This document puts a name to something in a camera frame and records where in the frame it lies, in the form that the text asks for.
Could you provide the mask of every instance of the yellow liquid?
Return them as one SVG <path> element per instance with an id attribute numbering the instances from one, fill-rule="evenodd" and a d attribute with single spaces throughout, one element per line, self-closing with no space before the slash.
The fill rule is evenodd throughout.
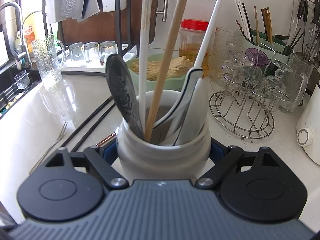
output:
<path id="1" fill-rule="evenodd" d="M 186 59 L 190 59 L 191 63 L 196 61 L 196 57 L 198 55 L 199 49 L 179 49 L 179 57 L 186 56 Z M 208 62 L 208 53 L 204 55 L 204 59 L 201 64 L 201 68 L 203 69 L 203 77 L 209 75 L 209 62 Z"/>

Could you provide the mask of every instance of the red lid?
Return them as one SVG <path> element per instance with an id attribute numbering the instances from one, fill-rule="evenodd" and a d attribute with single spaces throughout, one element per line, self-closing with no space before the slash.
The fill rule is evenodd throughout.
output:
<path id="1" fill-rule="evenodd" d="M 201 20 L 183 19 L 181 27 L 190 30 L 206 31 L 209 22 Z"/>

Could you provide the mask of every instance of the orange label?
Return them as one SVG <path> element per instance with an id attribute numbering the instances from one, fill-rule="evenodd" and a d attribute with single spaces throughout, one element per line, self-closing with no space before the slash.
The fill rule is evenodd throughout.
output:
<path id="1" fill-rule="evenodd" d="M 24 37 L 25 37 L 26 43 L 28 45 L 30 45 L 31 42 L 36 39 L 35 32 L 33 30 L 33 26 L 32 25 L 30 25 L 30 26 L 28 26 L 27 28 L 24 29 Z"/>

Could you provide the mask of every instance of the plastic jar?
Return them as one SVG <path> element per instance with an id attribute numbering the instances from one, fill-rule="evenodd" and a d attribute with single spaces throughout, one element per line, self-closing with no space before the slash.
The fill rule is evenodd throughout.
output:
<path id="1" fill-rule="evenodd" d="M 191 63 L 195 62 L 208 24 L 209 22 L 206 21 L 192 19 L 184 19 L 181 22 L 181 42 L 179 49 L 180 57 L 186 56 L 186 59 L 190 59 Z M 209 74 L 208 56 L 209 54 L 207 51 L 201 65 L 202 69 L 204 70 L 204 76 Z"/>
<path id="2" fill-rule="evenodd" d="M 171 107 L 180 92 L 164 90 L 160 107 Z M 147 107 L 153 91 L 147 92 Z M 209 158 L 211 137 L 208 120 L 192 141 L 177 146 L 159 146 L 139 139 L 123 119 L 117 134 L 117 151 L 126 179 L 191 179 L 201 176 Z"/>

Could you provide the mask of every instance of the cutting board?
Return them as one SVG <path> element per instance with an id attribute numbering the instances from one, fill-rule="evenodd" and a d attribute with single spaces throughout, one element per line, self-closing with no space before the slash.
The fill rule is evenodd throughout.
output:
<path id="1" fill-rule="evenodd" d="M 140 43 L 141 6 L 142 0 L 131 0 L 132 44 Z M 158 0 L 152 0 L 149 44 L 155 38 L 157 7 Z M 122 43 L 127 43 L 127 10 L 128 8 L 121 10 Z M 115 12 L 103 12 L 100 9 L 98 14 L 82 22 L 77 22 L 75 19 L 66 19 L 59 24 L 58 38 L 65 45 L 71 45 L 75 42 L 97 41 L 101 43 L 103 41 L 115 41 Z"/>

